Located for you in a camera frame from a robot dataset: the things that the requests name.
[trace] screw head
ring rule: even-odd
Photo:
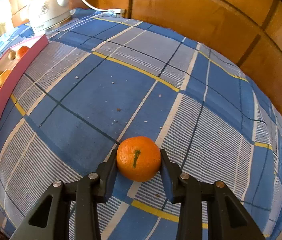
[[[224,182],[220,181],[220,180],[218,180],[215,184],[216,184],[217,187],[220,187],[220,188],[225,186]]]
[[[89,177],[89,179],[96,179],[98,177],[98,174],[95,173],[95,172],[92,172],[92,173],[89,174],[88,177]]]
[[[60,187],[61,184],[62,184],[62,182],[61,182],[60,180],[56,180],[56,181],[54,181],[54,182],[52,183],[52,186],[54,186],[54,187]]]
[[[180,178],[181,178],[181,179],[188,179],[189,177],[190,177],[190,175],[187,174],[187,173],[181,173],[181,174],[180,174]]]

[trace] white power cord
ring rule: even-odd
[[[88,7],[90,7],[93,10],[96,10],[96,11],[111,12],[111,13],[114,13],[116,15],[124,13],[124,9],[99,9],[99,8],[96,8],[96,7],[92,6],[91,4],[89,4],[86,0],[81,0],[81,1],[84,2],[85,5],[87,5]]]

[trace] small orange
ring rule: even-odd
[[[160,165],[160,150],[148,137],[132,137],[124,140],[118,147],[117,167],[128,179],[147,181],[154,177]]]
[[[21,59],[22,56],[28,51],[29,47],[27,46],[22,46],[20,49],[17,50],[16,52],[16,59]]]

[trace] tablecloth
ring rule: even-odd
[[[0,55],[31,35],[22,25],[1,37]],[[276,239],[282,117],[240,68],[172,30],[93,10],[77,9],[47,37],[0,119],[2,232],[11,236],[54,180],[78,180],[122,140],[147,136],[184,172],[223,180]],[[118,174],[113,196],[97,208],[102,239],[176,237],[180,205],[167,201],[159,173],[144,183]]]

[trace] wall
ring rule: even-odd
[[[30,0],[12,0],[23,23]],[[88,0],[124,8],[125,16],[171,28],[225,55],[249,75],[282,114],[282,2],[280,0]],[[71,0],[70,7],[86,6]]]

